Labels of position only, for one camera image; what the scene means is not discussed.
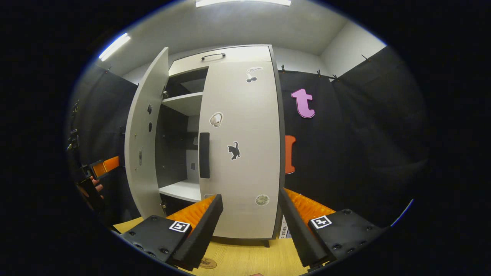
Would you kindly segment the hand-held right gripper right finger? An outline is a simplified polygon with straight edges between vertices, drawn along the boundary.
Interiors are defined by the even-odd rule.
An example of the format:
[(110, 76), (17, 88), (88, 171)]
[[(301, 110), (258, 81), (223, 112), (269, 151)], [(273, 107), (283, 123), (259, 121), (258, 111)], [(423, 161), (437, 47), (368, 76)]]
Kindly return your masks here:
[(300, 262), (309, 268), (341, 262), (386, 231), (351, 209), (334, 211), (286, 188), (279, 192), (279, 206)]

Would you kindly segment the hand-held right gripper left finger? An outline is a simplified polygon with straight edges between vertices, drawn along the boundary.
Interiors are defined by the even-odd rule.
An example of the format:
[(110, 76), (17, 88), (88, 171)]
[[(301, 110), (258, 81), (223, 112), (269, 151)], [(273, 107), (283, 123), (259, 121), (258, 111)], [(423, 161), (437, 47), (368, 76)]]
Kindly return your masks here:
[(223, 212), (215, 194), (166, 218), (151, 215), (121, 239), (160, 263), (188, 271), (198, 268)]

